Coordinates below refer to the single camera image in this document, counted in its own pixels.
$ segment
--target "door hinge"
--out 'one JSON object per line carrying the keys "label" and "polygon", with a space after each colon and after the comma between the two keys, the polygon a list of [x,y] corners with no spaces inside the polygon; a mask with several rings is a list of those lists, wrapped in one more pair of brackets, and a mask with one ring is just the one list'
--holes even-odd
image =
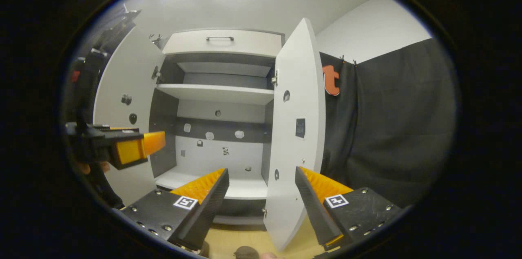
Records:
{"label": "door hinge", "polygon": [[274,77],[272,77],[272,84],[274,86],[277,86],[277,74],[278,74],[278,70],[276,69],[276,72],[274,73]]}

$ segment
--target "black curtain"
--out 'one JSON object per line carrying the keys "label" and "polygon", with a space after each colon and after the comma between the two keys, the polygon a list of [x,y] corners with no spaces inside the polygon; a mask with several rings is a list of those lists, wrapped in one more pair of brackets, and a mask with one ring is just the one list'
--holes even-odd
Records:
{"label": "black curtain", "polygon": [[456,121],[452,63],[434,39],[360,64],[321,53],[339,73],[341,93],[326,93],[321,173],[369,187],[405,207],[437,178]]}

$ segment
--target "wooden floor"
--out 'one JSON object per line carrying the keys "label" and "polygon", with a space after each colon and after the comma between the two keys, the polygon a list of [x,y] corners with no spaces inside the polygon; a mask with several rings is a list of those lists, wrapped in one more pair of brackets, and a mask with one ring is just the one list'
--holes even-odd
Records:
{"label": "wooden floor", "polygon": [[225,226],[213,224],[205,241],[210,245],[210,259],[234,259],[240,246],[250,246],[260,255],[272,252],[280,258],[308,259],[324,253],[306,216],[301,228],[284,251],[278,252],[264,227]]}

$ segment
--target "drawer handle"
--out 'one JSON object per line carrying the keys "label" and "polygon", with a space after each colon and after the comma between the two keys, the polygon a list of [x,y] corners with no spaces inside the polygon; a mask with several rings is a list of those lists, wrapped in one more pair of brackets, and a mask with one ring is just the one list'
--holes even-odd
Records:
{"label": "drawer handle", "polygon": [[229,38],[230,40],[234,40],[234,37],[220,37],[220,36],[207,37],[207,40],[210,40],[211,38]]}

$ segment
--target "drawer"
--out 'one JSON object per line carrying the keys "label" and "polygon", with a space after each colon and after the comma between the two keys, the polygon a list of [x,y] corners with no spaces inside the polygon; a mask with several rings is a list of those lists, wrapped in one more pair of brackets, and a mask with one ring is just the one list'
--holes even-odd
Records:
{"label": "drawer", "polygon": [[197,30],[174,33],[163,53],[235,53],[276,57],[283,34],[245,30]]}

